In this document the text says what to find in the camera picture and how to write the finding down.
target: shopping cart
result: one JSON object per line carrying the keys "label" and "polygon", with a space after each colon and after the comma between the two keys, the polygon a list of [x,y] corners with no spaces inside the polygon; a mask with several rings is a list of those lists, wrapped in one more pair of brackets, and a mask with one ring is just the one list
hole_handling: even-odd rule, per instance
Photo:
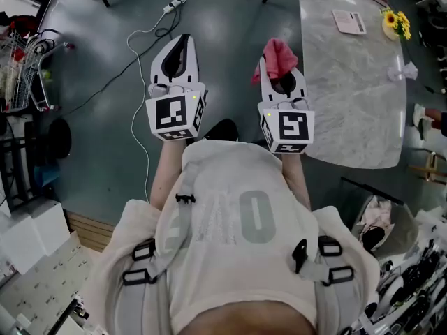
{"label": "shopping cart", "polygon": [[[55,43],[39,34],[26,40],[14,29],[0,36],[0,101],[3,113],[27,108],[30,97],[39,112],[58,108],[48,100],[42,63],[61,48],[73,48],[73,45]],[[40,100],[32,91],[36,75],[42,86],[43,99]]]}

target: yellow vase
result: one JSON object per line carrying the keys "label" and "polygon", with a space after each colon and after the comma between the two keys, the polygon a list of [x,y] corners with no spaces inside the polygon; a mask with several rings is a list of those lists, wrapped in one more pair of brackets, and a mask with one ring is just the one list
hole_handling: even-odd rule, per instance
{"label": "yellow vase", "polygon": [[394,29],[386,24],[385,19],[382,20],[382,29],[386,37],[388,37],[391,41],[395,41],[399,38],[399,35],[394,32]]}

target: white t-shirt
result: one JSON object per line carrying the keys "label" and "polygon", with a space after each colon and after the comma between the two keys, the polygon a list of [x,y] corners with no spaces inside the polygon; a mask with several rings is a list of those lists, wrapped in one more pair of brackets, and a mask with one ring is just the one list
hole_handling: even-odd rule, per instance
{"label": "white t-shirt", "polygon": [[[292,252],[307,239],[314,258],[318,223],[293,196],[281,162],[254,144],[206,140],[184,152],[200,161],[191,234],[168,268],[173,332],[224,304],[283,302],[316,324],[314,284],[293,273]],[[178,207],[162,213],[156,249],[176,244]]]}
{"label": "white t-shirt", "polygon": [[[167,273],[174,334],[203,311],[249,300],[283,302],[315,326],[314,284],[294,274],[291,254],[306,239],[307,254],[314,259],[318,225],[343,247],[358,249],[370,270],[367,293],[375,291],[377,261],[362,249],[334,207],[311,213],[295,199],[282,176],[281,161],[270,152],[254,144],[204,140],[187,147],[182,161],[183,169],[190,161],[200,166],[193,186],[191,232]],[[175,194],[183,178],[184,173],[162,212],[147,202],[127,202],[83,294],[87,310],[100,325],[113,322],[115,305],[108,295],[124,270],[117,266],[121,260],[150,237],[155,237],[157,252],[175,244]]]}

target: white sneaker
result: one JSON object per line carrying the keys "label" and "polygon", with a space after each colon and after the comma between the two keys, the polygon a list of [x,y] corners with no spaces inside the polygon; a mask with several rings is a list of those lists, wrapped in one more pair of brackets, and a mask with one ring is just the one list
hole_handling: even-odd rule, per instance
{"label": "white sneaker", "polygon": [[419,122],[425,116],[425,108],[420,104],[414,105],[413,124],[417,128]]}
{"label": "white sneaker", "polygon": [[432,129],[432,122],[426,119],[422,119],[420,124],[420,136],[427,141],[428,132]]}

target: wooden plank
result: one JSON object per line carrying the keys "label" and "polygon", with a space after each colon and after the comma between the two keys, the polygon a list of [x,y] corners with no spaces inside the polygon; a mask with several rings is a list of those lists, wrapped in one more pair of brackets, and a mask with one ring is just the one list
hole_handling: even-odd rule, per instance
{"label": "wooden plank", "polygon": [[95,241],[92,241],[90,239],[83,238],[83,237],[80,237],[79,241],[83,246],[85,246],[87,248],[94,249],[95,251],[98,251],[98,252],[104,251],[105,246],[103,244],[100,244],[98,242],[95,242]]}
{"label": "wooden plank", "polygon": [[87,225],[97,227],[102,230],[111,231],[111,232],[113,232],[113,230],[115,229],[114,226],[108,225],[107,223],[93,221],[90,218],[85,218],[85,217],[79,216],[79,215],[74,214],[73,212],[70,212],[70,211],[66,211],[66,214],[67,214],[67,217],[69,220],[86,223]]}
{"label": "wooden plank", "polygon": [[104,236],[99,233],[91,232],[84,230],[83,228],[79,228],[78,226],[71,226],[76,232],[78,232],[79,238],[86,238],[90,239],[92,241],[98,242],[100,244],[103,244],[104,246],[107,246],[110,242],[110,237]]}
{"label": "wooden plank", "polygon": [[90,226],[88,223],[82,223],[82,222],[78,222],[75,220],[69,220],[69,221],[70,221],[70,226],[72,226],[72,227],[76,226],[76,227],[82,228],[87,231],[99,233],[100,235],[103,235],[103,236],[111,237],[112,233],[113,233],[111,231],[107,231],[107,230],[103,230],[101,228]]}

